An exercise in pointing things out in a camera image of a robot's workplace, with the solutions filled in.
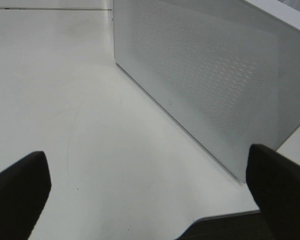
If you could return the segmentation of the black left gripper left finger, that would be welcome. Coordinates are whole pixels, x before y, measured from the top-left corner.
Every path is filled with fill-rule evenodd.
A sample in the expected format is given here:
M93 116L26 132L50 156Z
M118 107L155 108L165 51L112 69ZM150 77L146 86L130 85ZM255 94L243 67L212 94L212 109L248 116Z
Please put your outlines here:
M30 237L51 187L43 151L34 151L0 172L0 240Z

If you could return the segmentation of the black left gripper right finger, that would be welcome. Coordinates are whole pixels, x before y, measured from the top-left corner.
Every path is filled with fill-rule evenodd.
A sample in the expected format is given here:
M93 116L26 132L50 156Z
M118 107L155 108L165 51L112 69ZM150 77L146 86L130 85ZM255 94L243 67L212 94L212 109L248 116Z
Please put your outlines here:
M246 183L277 240L300 240L300 165L262 144L249 148Z

